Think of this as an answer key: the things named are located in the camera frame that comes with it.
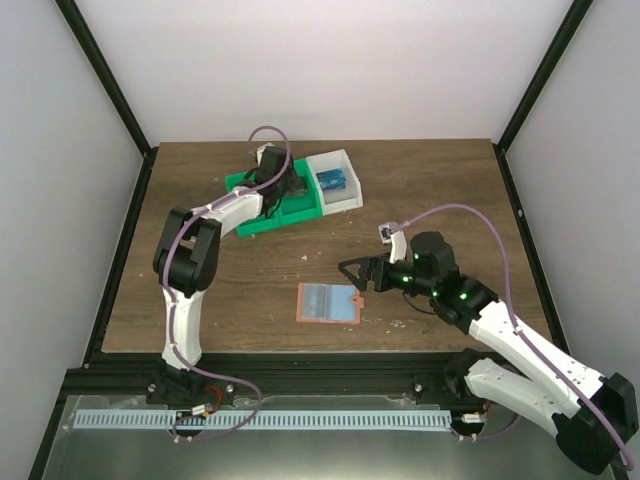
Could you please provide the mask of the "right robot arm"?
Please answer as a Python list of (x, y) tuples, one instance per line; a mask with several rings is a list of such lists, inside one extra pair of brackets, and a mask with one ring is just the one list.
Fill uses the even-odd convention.
[(563, 352), (511, 316), (507, 303), (479, 280), (460, 272), (454, 251), (437, 231), (411, 240), (381, 230), (391, 250), (346, 260), (339, 271), (359, 290), (397, 289), (428, 298), (445, 323), (490, 347), (505, 368), (466, 349), (449, 363), (447, 396), (499, 403), (547, 431), (562, 453), (582, 470), (601, 474), (639, 429), (635, 390), (619, 373), (609, 377)]

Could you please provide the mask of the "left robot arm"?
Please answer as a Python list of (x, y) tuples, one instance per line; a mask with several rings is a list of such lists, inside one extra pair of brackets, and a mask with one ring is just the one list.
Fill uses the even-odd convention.
[(161, 375), (169, 395), (184, 404), (204, 392), (206, 381), (195, 371), (202, 356), (201, 312), (222, 238), (247, 221), (269, 217), (299, 183), (288, 147), (268, 143), (255, 158), (255, 167), (223, 197), (193, 209), (172, 209), (154, 254), (166, 313)]

